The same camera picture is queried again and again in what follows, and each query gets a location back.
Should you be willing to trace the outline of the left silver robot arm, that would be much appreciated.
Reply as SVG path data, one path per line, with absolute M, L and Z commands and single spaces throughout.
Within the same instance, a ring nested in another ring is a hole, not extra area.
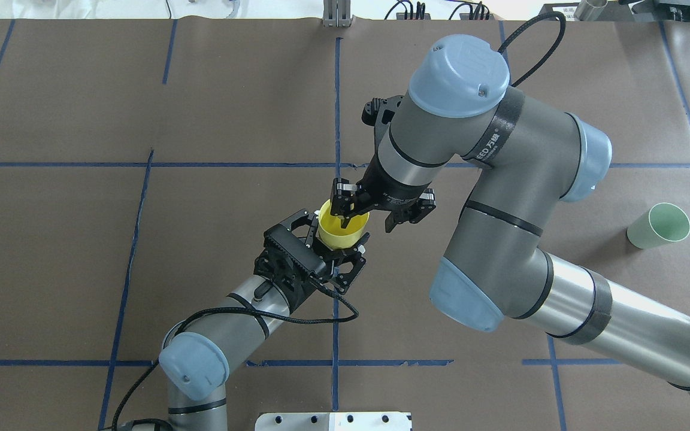
M 326 208 L 303 208 L 266 230 L 253 274 L 162 341 L 157 363 L 169 380 L 168 418 L 153 429 L 225 430 L 228 378 L 282 323 L 335 324 L 335 317 L 300 319 L 293 312 L 314 293 L 344 302 L 366 265 L 367 221 L 359 215 L 342 228 Z

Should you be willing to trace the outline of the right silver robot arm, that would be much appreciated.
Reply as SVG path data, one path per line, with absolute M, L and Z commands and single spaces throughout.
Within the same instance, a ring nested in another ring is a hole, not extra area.
M 488 42 L 430 47 L 404 96 L 364 107 L 375 152 L 361 180 L 336 179 L 331 215 L 386 211 L 386 231 L 417 223 L 454 155 L 482 173 L 465 200 L 429 297 L 451 319 L 493 331 L 506 318 L 665 380 L 690 395 L 690 316 L 539 248 L 559 202 L 589 196 L 612 158 L 608 136 L 510 85 Z

